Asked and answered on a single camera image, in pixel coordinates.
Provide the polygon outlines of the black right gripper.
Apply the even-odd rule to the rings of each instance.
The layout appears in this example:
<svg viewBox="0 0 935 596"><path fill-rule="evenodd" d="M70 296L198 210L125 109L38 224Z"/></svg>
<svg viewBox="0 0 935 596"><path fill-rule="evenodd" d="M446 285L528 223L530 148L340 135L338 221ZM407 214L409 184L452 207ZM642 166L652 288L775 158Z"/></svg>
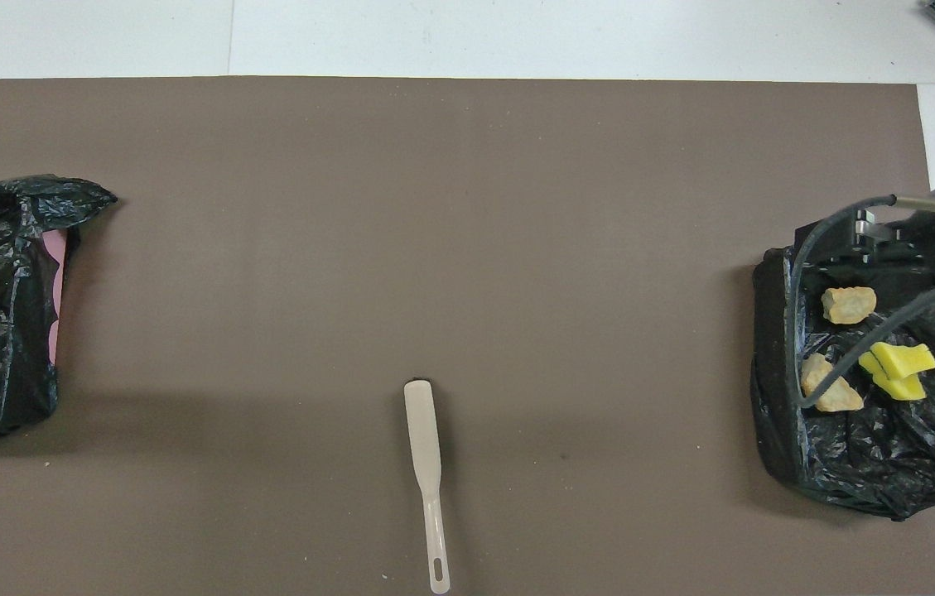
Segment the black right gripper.
<svg viewBox="0 0 935 596"><path fill-rule="evenodd" d="M909 218L876 222L870 207L846 207L797 230L797 296L807 274L861 278L883 268L920 267L935 286L935 207L913 207Z"/></svg>

